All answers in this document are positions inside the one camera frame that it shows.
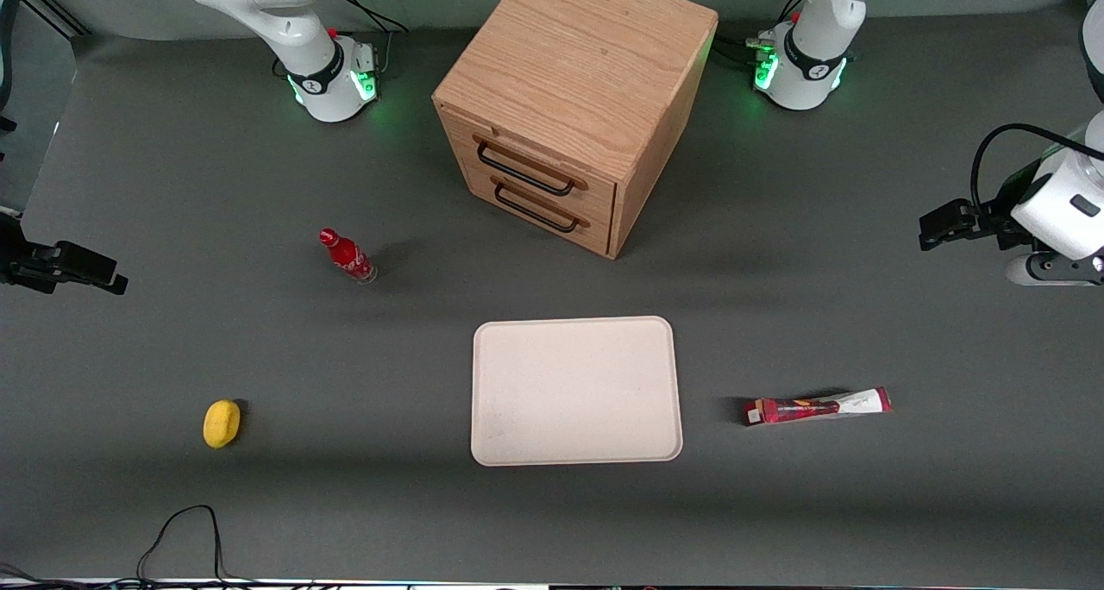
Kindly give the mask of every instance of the red bottle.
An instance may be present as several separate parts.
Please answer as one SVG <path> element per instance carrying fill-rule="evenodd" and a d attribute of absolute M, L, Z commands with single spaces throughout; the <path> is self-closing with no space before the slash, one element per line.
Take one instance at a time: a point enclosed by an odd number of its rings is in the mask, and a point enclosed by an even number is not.
<path fill-rule="evenodd" d="M 318 240 L 329 250 L 333 264 L 341 267 L 341 271 L 344 271 L 358 284 L 368 284 L 375 280 L 375 267 L 372 266 L 364 252 L 360 251 L 357 243 L 339 236 L 329 228 L 319 232 Z"/>

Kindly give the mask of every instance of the yellow sponge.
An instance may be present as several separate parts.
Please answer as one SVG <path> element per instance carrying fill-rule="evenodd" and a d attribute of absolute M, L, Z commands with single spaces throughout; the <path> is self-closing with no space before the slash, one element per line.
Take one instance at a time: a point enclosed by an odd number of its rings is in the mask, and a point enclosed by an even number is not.
<path fill-rule="evenodd" d="M 203 418 L 203 441 L 217 450 L 234 441 L 242 424 L 242 409 L 233 400 L 220 400 Z"/>

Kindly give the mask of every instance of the wood grain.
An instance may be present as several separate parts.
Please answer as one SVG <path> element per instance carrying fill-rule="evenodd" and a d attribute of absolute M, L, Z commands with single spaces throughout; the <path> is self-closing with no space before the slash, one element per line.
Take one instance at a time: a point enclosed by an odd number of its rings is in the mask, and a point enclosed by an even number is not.
<path fill-rule="evenodd" d="M 686 0 L 502 0 L 435 98 L 623 180 L 715 22 Z"/>
<path fill-rule="evenodd" d="M 469 189 L 501 207 L 502 182 L 578 218 L 585 229 L 565 238 L 616 257 L 682 135 L 715 29 L 715 12 L 684 0 L 502 0 L 434 92 Z M 543 183 L 578 187 L 555 197 L 486 166 L 480 141 Z"/>
<path fill-rule="evenodd" d="M 698 84 L 701 81 L 702 70 L 709 57 L 709 50 L 712 44 L 713 32 L 701 44 L 701 51 L 694 60 L 693 65 L 687 71 L 679 92 L 675 95 L 664 114 L 662 120 L 656 128 L 651 137 L 651 143 L 644 156 L 637 164 L 636 172 L 630 186 L 618 189 L 618 197 L 614 203 L 614 220 L 609 231 L 609 256 L 617 257 L 629 231 L 636 224 L 644 203 L 651 194 L 651 189 L 659 180 L 659 173 L 667 167 L 667 161 L 675 150 L 675 146 L 686 130 L 687 122 L 690 119 L 690 110 L 693 107 L 693 99 L 698 95 Z"/>

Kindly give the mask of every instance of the green light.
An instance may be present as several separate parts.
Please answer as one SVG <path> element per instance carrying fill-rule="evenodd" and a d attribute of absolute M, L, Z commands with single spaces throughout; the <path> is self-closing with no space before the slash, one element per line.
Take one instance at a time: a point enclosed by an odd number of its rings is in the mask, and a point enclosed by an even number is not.
<path fill-rule="evenodd" d="M 291 81 L 291 75 L 287 76 L 287 83 L 291 86 L 291 91 L 295 92 L 295 102 L 302 105 L 302 96 L 299 96 L 299 87 L 295 86 L 295 82 Z"/>
<path fill-rule="evenodd" d="M 778 56 L 772 52 L 766 60 L 760 62 L 760 65 L 755 71 L 755 85 L 760 89 L 771 87 L 771 82 L 774 80 L 774 72 L 777 70 Z"/>
<path fill-rule="evenodd" d="M 840 77 L 843 76 L 843 69 L 845 67 L 847 67 L 847 57 L 843 57 L 843 61 L 839 63 L 839 71 L 836 71 L 836 81 L 831 82 L 831 88 L 832 89 L 836 89 L 837 87 L 839 87 L 839 80 L 840 80 Z"/>
<path fill-rule="evenodd" d="M 375 75 L 372 73 L 349 71 L 349 78 L 351 78 L 355 84 L 357 92 L 360 93 L 360 97 L 364 99 L 365 103 L 375 98 Z"/>

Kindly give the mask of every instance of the bottle cap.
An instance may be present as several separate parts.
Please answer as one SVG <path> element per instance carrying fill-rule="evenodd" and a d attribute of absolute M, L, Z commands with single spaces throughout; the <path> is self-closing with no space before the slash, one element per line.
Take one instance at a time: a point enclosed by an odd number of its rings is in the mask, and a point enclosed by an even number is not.
<path fill-rule="evenodd" d="M 326 245 L 327 247 L 332 247 L 333 245 L 338 244 L 338 241 L 340 241 L 341 238 L 338 236 L 338 233 L 335 232 L 333 230 L 326 228 L 318 233 L 318 240 L 321 241 L 322 244 Z"/>

